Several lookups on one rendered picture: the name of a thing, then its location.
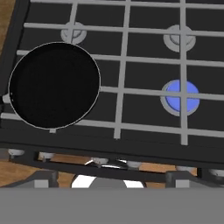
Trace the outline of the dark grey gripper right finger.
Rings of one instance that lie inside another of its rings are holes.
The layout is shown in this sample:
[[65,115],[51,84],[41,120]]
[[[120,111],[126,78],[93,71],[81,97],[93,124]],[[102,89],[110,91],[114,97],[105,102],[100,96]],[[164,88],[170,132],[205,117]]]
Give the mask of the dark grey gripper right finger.
[[165,187],[166,188],[221,188],[212,182],[201,180],[193,176],[189,171],[168,171],[165,174]]

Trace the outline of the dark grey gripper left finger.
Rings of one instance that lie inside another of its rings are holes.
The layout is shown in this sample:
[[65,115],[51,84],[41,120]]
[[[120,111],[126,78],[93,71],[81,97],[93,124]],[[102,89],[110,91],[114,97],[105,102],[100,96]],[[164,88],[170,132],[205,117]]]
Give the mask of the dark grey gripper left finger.
[[16,181],[6,185],[6,187],[23,187],[23,188],[50,188],[58,187],[59,173],[57,171],[35,171],[26,179]]

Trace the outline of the grey stove knob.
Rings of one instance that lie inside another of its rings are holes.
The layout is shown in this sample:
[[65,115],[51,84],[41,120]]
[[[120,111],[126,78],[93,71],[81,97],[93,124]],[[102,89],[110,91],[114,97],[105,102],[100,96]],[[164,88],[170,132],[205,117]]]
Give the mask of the grey stove knob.
[[51,160],[54,157],[54,154],[49,152],[40,152],[39,156],[43,161],[46,161]]
[[93,166],[93,167],[102,167],[108,163],[107,158],[100,158],[100,157],[92,157],[89,161],[86,162],[86,165]]
[[18,157],[25,154],[23,150],[15,150],[15,149],[8,149],[8,152],[12,157]]
[[224,170],[215,170],[215,169],[210,169],[210,173],[216,177],[221,177],[224,178]]
[[138,170],[139,167],[142,165],[142,163],[138,161],[127,161],[126,164],[130,169],[135,169],[135,170]]
[[176,166],[177,171],[187,171],[187,172],[195,172],[194,167],[189,167],[189,166]]

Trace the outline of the grey burner with blue flame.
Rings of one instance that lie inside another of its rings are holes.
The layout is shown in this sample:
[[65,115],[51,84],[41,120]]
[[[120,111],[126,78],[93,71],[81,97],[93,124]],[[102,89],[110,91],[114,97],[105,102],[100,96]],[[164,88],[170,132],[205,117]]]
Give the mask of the grey burner with blue flame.
[[[186,84],[187,92],[190,94],[197,94],[199,90],[196,88],[194,84],[190,81]],[[171,80],[166,83],[163,88],[163,91],[166,92],[178,92],[180,90],[180,81],[179,80]],[[180,111],[180,98],[177,96],[161,96],[160,101],[164,109],[173,116],[179,116]],[[187,114],[190,116],[193,114],[199,107],[200,100],[195,98],[187,99]]]

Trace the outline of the black stove with grey grates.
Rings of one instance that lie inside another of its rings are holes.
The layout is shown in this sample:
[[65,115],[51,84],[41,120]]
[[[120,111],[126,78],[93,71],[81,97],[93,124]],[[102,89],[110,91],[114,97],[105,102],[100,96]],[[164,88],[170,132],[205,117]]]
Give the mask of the black stove with grey grates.
[[[95,59],[101,92],[76,124],[38,129],[14,112],[8,80],[30,50],[62,41]],[[163,91],[173,80],[180,90]],[[161,96],[180,98],[179,116]],[[191,115],[188,98],[199,99]],[[0,56],[0,145],[224,169],[224,0],[15,0]]]

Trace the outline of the white round object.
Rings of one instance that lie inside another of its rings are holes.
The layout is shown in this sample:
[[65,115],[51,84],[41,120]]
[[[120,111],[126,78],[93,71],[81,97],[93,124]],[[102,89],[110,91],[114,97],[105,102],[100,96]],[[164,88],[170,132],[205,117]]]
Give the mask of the white round object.
[[72,188],[145,188],[140,181],[120,180],[112,178],[97,178],[86,175],[78,175],[74,178]]

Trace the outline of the black round frying pan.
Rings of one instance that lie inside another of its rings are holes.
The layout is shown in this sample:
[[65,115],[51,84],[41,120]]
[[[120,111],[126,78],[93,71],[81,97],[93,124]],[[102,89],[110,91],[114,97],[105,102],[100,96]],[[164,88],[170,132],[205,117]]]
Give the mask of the black round frying pan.
[[10,105],[32,127],[62,129],[94,107],[101,75],[95,60],[77,45],[52,42],[28,52],[13,69]]

